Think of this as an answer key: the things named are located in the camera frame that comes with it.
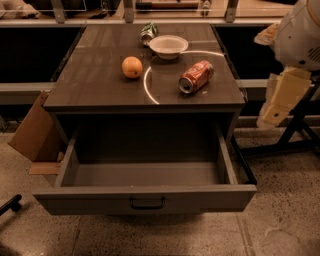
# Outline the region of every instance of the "cabinet top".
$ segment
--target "cabinet top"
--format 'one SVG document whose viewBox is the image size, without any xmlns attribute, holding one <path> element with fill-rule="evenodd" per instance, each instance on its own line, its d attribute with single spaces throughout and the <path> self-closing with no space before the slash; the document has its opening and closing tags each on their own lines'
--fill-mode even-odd
<svg viewBox="0 0 320 256">
<path fill-rule="evenodd" d="M 174 60 L 160 59 L 140 42 L 143 24 L 87 25 L 44 107 L 48 111 L 161 111 L 242 108 L 244 99 L 209 24 L 158 24 L 158 35 L 177 35 L 189 47 Z M 121 64 L 139 58 L 143 74 L 126 78 Z M 214 74 L 194 94 L 179 88 L 181 74 L 208 60 Z"/>
</svg>

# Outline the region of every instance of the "open drawer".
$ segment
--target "open drawer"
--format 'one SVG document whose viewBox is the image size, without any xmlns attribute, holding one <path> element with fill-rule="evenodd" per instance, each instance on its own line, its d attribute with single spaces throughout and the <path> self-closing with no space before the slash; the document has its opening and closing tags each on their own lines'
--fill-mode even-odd
<svg viewBox="0 0 320 256">
<path fill-rule="evenodd" d="M 84 120 L 54 187 L 34 196 L 53 215 L 242 211 L 256 187 L 238 184 L 216 119 L 180 114 Z"/>
</svg>

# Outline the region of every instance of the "white bowl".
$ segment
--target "white bowl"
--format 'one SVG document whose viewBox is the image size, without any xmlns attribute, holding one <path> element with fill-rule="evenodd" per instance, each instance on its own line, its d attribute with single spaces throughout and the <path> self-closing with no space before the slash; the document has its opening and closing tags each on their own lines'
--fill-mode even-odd
<svg viewBox="0 0 320 256">
<path fill-rule="evenodd" d="M 180 52 L 188 48 L 188 41 L 172 35 L 158 36 L 149 43 L 150 48 L 165 60 L 172 60 L 179 56 Z"/>
</svg>

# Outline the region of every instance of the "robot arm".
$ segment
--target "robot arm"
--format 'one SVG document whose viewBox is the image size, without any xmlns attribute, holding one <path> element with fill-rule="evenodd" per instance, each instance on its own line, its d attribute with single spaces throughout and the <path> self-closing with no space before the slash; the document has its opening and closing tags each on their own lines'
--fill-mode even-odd
<svg viewBox="0 0 320 256">
<path fill-rule="evenodd" d="M 258 127 L 279 125 L 311 85 L 311 72 L 320 70 L 320 4 L 299 0 L 280 24 L 259 33 L 255 42 L 269 45 L 285 67 L 260 111 Z"/>
</svg>

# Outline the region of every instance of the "crushed soda can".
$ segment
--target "crushed soda can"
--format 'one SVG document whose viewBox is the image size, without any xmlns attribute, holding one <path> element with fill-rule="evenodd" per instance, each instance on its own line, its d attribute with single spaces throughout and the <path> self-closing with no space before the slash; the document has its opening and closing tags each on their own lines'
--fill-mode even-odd
<svg viewBox="0 0 320 256">
<path fill-rule="evenodd" d="M 144 46 L 149 46 L 150 41 L 155 38 L 159 33 L 158 26 L 154 22 L 148 22 L 143 27 L 140 34 L 140 42 Z"/>
<path fill-rule="evenodd" d="M 209 81 L 213 73 L 214 69 L 209 61 L 202 60 L 195 63 L 180 76 L 180 90 L 186 94 L 199 90 Z"/>
</svg>

